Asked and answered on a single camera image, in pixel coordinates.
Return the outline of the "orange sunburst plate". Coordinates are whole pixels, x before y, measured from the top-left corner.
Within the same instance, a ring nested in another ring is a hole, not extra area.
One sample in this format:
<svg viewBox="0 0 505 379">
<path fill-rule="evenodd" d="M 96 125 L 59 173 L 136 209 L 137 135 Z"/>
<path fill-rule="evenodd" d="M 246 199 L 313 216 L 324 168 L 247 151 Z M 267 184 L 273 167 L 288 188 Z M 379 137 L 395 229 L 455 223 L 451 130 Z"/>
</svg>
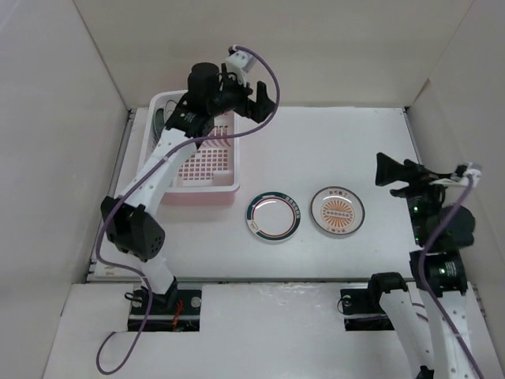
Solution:
<svg viewBox="0 0 505 379">
<path fill-rule="evenodd" d="M 356 233 L 365 221 L 365 206 L 360 197 L 341 186 L 328 186 L 315 193 L 310 212 L 319 229 L 338 237 Z"/>
</svg>

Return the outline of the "dark teal patterned plate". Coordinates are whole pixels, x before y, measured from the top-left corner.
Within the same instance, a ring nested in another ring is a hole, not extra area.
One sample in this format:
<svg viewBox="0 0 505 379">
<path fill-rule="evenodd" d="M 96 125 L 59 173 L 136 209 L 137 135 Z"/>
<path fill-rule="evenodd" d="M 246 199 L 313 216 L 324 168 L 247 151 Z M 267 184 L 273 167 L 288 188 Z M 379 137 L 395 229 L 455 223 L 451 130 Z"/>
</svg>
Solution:
<svg viewBox="0 0 505 379">
<path fill-rule="evenodd" d="M 164 128 L 165 128 L 164 109 L 161 107 L 154 113 L 151 122 L 151 129 L 153 132 L 153 136 L 156 140 L 158 140 L 161 137 Z"/>
</svg>

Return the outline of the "white plate green red rim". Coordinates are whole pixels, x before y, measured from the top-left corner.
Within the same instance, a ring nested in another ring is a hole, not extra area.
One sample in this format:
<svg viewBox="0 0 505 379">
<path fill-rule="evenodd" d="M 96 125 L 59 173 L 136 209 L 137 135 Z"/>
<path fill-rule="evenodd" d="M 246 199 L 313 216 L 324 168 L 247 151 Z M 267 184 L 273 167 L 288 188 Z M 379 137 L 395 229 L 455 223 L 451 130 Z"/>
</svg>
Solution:
<svg viewBox="0 0 505 379">
<path fill-rule="evenodd" d="M 270 191 L 251 200 L 245 220 L 249 230 L 258 239 L 280 243 L 296 234 L 301 224 L 301 210 L 289 195 Z"/>
</svg>

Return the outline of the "white plate with flower emblem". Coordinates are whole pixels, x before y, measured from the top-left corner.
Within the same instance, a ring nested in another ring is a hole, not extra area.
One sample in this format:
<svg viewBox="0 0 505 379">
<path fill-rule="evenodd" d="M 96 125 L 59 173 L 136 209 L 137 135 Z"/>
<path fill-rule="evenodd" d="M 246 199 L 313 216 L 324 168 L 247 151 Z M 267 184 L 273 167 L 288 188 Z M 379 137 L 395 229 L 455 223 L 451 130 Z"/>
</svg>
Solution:
<svg viewBox="0 0 505 379">
<path fill-rule="evenodd" d="M 174 99 L 168 99 L 163 107 L 163 121 L 167 122 L 170 116 L 173 114 L 174 110 L 178 105 L 178 101 Z"/>
</svg>

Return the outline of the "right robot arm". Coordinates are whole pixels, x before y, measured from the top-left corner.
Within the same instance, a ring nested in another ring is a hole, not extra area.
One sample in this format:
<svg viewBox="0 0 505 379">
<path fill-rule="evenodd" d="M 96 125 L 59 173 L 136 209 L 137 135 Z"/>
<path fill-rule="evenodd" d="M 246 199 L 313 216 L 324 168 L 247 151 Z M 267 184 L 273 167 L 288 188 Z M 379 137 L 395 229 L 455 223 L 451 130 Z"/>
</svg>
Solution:
<svg viewBox="0 0 505 379">
<path fill-rule="evenodd" d="M 480 176 L 480 168 L 472 163 L 441 174 L 409 159 L 400 163 L 382 152 L 376 155 L 377 186 L 405 183 L 390 194 L 405 199 L 409 207 L 419 247 L 410 253 L 410 270 L 425 314 L 418 314 L 397 272 L 372 275 L 365 301 L 392 324 L 414 378 L 484 376 L 470 348 L 469 284 L 460 254 L 474 242 L 476 220 L 463 202 Z"/>
</svg>

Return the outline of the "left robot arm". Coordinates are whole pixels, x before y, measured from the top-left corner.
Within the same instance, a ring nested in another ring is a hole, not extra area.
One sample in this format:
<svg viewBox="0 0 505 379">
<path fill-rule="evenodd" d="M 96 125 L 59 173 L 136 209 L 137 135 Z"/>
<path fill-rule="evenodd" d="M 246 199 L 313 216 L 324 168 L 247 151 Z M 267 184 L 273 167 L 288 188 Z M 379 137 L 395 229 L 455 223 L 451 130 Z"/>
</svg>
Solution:
<svg viewBox="0 0 505 379">
<path fill-rule="evenodd" d="M 123 268 L 144 281 L 141 298 L 159 313 L 176 305 L 177 280 L 160 253 L 166 233 L 155 220 L 165 192 L 183 163 L 205 141 L 213 141 L 215 119 L 234 112 L 259 127 L 270 121 L 279 105 L 259 81 L 252 88 L 246 76 L 253 63 L 241 54 L 221 66 L 197 63 L 188 77 L 188 88 L 169 116 L 155 116 L 155 148 L 140 173 L 117 197 L 105 197 L 100 205 L 103 237 L 136 265 Z"/>
</svg>

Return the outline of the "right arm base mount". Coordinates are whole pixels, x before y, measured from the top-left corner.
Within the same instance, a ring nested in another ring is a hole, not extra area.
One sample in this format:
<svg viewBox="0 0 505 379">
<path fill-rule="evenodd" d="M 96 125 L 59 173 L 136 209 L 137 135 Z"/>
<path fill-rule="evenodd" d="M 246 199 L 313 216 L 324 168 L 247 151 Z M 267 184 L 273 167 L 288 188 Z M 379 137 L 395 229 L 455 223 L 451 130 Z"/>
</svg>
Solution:
<svg viewBox="0 0 505 379">
<path fill-rule="evenodd" d="M 347 332 L 393 331 L 394 327 L 382 308 L 372 300 L 367 288 L 344 287 L 337 304 Z"/>
</svg>

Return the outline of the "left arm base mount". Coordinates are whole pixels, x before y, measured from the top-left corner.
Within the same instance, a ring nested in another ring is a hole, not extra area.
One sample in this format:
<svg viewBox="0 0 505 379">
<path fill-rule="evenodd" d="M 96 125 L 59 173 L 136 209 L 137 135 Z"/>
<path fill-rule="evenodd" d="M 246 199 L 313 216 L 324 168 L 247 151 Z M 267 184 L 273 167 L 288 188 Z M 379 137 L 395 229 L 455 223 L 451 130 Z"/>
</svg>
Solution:
<svg viewBox="0 0 505 379">
<path fill-rule="evenodd" d="M 147 310 L 147 289 L 140 287 L 126 292 L 124 298 L 130 302 L 127 330 L 138 332 Z M 143 331 L 199 332 L 201 304 L 201 289 L 179 289 L 168 308 L 163 308 L 159 299 L 154 297 Z"/>
</svg>

